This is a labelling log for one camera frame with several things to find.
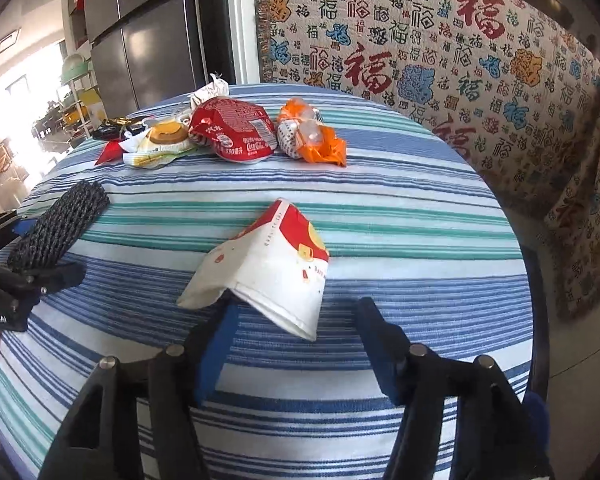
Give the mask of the striped blue green tablecloth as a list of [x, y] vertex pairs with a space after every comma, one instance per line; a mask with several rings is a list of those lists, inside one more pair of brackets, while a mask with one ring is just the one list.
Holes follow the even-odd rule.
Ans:
[[233, 288], [272, 287], [287, 332], [251, 306], [215, 392], [193, 422], [215, 479], [378, 479], [402, 413], [384, 396], [354, 325], [355, 303], [439, 356], [490, 354], [527, 389], [532, 307], [524, 258], [490, 188], [437, 135], [393, 110], [308, 86], [250, 84], [237, 103], [278, 115], [314, 107], [347, 143], [343, 166], [283, 153], [245, 164], [198, 148], [156, 169], [102, 164], [88, 141], [23, 201], [40, 216], [73, 185], [108, 208], [66, 253], [79, 286], [44, 298], [0, 344], [0, 442], [35, 478], [70, 404], [104, 356], [133, 362], [181, 342], [211, 312], [178, 304], [200, 266], [237, 266]]

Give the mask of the patterned Chinese character blanket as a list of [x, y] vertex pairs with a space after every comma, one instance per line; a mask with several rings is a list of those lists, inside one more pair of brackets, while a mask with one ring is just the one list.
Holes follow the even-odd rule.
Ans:
[[385, 104], [541, 220], [557, 307], [600, 304], [600, 61], [522, 0], [256, 0], [260, 73]]

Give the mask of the orange white wrapper ball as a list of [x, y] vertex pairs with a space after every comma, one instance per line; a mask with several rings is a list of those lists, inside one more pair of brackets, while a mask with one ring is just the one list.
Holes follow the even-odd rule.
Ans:
[[320, 111], [300, 98], [292, 98], [277, 116], [278, 147], [290, 158], [309, 164], [347, 166], [347, 142], [322, 122]]

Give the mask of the black gold snack wrapper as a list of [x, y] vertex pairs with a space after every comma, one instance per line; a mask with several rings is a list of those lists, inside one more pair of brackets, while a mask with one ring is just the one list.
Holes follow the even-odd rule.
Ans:
[[145, 130], [144, 119], [144, 116], [105, 119], [92, 132], [92, 138], [101, 141], [129, 139]]

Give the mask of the green shelf rack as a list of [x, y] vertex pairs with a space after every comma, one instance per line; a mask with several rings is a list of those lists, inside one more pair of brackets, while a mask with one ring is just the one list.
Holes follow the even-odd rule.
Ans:
[[66, 121], [69, 116], [78, 115], [77, 122], [65, 127], [89, 139], [106, 118], [92, 60], [79, 53], [69, 54], [62, 61], [59, 82], [69, 89], [67, 103], [60, 108], [62, 118]]

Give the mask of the black foam net sleeve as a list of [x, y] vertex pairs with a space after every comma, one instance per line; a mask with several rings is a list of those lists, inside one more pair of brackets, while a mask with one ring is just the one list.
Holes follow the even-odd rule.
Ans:
[[80, 181], [58, 198], [12, 248], [7, 266], [16, 273], [51, 269], [110, 204], [100, 183]]

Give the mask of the yellow pastry wrapper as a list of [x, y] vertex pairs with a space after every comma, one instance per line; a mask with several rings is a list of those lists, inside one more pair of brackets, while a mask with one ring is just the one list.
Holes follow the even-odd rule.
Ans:
[[142, 169], [166, 166], [198, 151], [198, 146], [188, 135], [186, 125], [179, 120], [156, 122], [122, 141], [120, 146], [123, 163]]

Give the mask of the small red wrapper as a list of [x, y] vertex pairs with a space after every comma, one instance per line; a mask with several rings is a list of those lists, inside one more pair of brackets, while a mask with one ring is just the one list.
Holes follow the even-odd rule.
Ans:
[[102, 149], [95, 162], [96, 166], [108, 164], [108, 162], [117, 162], [121, 160], [124, 154], [123, 148], [120, 146], [120, 140], [111, 140]]

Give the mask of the stainless steel refrigerator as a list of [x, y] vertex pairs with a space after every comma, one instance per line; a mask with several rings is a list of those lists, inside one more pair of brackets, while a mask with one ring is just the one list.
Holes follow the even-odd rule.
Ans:
[[124, 116], [208, 82], [197, 0], [83, 0], [106, 114]]

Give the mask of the red Coca-Cola wrapper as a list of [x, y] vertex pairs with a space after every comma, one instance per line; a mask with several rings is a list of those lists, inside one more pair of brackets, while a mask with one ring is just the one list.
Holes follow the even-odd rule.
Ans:
[[264, 108], [226, 96], [217, 96], [195, 108], [188, 135], [236, 164], [255, 164], [272, 156], [277, 148], [275, 126]]

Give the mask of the white red paper bag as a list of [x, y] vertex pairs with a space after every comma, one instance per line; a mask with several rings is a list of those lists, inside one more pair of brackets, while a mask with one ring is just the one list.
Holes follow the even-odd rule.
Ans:
[[287, 333], [314, 341], [328, 263], [313, 224], [280, 198], [204, 256], [176, 304], [200, 310], [231, 292]]

